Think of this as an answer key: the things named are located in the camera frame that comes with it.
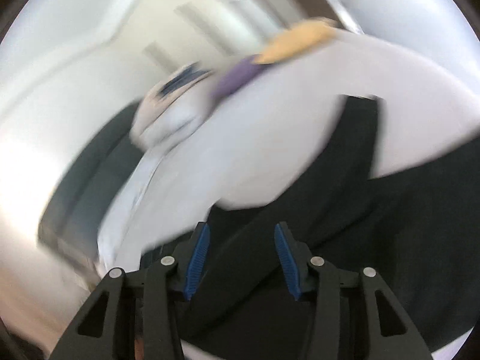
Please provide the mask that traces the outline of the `dark green headboard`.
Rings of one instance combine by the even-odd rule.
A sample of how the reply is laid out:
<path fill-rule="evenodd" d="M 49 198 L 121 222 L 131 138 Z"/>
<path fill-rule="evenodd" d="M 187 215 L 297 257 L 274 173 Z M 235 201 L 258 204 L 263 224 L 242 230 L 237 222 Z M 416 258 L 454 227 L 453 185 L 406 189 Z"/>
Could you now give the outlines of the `dark green headboard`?
<path fill-rule="evenodd" d="M 138 105 L 127 105 L 85 146 L 39 222 L 38 241 L 79 271 L 95 271 L 100 224 L 143 156 L 129 138 Z"/>

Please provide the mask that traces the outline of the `cream wardrobe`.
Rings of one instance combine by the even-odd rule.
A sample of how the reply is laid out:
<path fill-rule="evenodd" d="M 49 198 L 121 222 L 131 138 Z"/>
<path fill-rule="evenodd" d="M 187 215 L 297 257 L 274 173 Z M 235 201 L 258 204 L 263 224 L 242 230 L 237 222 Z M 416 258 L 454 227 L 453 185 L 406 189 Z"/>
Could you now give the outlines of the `cream wardrobe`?
<path fill-rule="evenodd" d="M 253 55 L 303 16 L 296 0 L 133 0 L 112 47 L 153 84 L 187 63 Z"/>

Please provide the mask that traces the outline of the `folded blue grey cloth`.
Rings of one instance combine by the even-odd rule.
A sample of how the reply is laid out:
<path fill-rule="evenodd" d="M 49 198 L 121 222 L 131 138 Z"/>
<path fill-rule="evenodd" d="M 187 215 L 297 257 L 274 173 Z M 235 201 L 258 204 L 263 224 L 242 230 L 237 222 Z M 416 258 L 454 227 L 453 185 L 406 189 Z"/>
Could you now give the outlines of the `folded blue grey cloth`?
<path fill-rule="evenodd" d="M 173 78 L 168 79 L 165 84 L 162 84 L 158 94 L 166 96 L 198 78 L 208 76 L 211 72 L 209 69 L 199 68 L 198 63 L 191 63 L 186 67 L 182 67 L 178 72 L 175 72 Z"/>

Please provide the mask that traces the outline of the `yellow pillow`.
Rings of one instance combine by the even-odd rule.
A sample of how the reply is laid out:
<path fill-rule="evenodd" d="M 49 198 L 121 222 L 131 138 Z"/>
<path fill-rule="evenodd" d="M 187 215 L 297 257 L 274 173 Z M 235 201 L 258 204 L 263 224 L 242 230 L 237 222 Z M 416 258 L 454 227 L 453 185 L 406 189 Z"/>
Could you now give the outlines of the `yellow pillow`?
<path fill-rule="evenodd" d="M 300 21 L 276 35 L 253 59 L 256 65 L 268 65 L 292 59 L 335 38 L 337 23 L 314 18 Z"/>

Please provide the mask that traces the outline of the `black pants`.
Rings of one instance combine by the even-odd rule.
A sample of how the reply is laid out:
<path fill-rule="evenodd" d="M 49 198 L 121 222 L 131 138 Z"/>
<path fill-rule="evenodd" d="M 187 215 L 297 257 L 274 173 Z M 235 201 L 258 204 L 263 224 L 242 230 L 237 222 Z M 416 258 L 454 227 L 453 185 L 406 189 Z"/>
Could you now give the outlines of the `black pants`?
<path fill-rule="evenodd" d="M 287 290 L 274 228 L 350 272 L 375 269 L 439 350 L 479 324 L 479 137 L 374 178 L 382 105 L 347 97 L 329 141 L 267 205 L 214 205 L 205 274 L 178 306 L 184 341 L 224 359 L 297 359 L 312 311 Z"/>

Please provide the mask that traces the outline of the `folded beige white duvet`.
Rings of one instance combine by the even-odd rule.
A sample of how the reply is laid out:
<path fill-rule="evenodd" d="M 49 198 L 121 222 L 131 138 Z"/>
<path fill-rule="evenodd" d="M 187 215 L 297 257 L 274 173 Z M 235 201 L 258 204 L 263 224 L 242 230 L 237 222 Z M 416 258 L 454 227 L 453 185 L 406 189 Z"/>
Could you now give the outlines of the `folded beige white duvet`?
<path fill-rule="evenodd" d="M 217 83 L 217 75 L 213 70 L 208 76 L 198 78 L 166 96 L 159 95 L 162 84 L 173 78 L 174 73 L 150 89 L 133 117 L 130 139 L 144 152 L 157 145 L 169 149 L 186 139 L 210 117 L 216 107 L 212 90 Z"/>

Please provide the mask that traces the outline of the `bed with white sheet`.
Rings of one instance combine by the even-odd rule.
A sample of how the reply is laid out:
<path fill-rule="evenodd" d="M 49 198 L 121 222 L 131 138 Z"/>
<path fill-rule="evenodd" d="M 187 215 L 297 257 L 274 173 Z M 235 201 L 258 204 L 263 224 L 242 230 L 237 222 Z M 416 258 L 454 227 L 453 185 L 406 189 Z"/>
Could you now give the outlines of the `bed with white sheet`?
<path fill-rule="evenodd" d="M 104 271 L 134 272 L 169 254 L 214 205 L 278 198 L 324 149 L 348 97 L 382 112 L 371 175 L 425 164 L 479 138 L 479 92 L 426 58 L 373 37 L 334 39 L 270 64 L 173 147 L 144 152 L 97 236 Z"/>

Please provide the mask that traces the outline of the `purple pillow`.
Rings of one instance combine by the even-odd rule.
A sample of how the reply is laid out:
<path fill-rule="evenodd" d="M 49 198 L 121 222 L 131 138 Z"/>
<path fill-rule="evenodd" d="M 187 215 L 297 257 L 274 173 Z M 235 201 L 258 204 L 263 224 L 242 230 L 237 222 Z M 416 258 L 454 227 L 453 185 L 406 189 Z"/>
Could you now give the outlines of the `purple pillow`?
<path fill-rule="evenodd" d="M 211 92 L 211 96 L 216 100 L 226 98 L 238 92 L 239 89 L 270 67 L 269 64 L 255 63 L 255 59 L 256 55 L 250 55 L 231 67 L 219 79 Z"/>

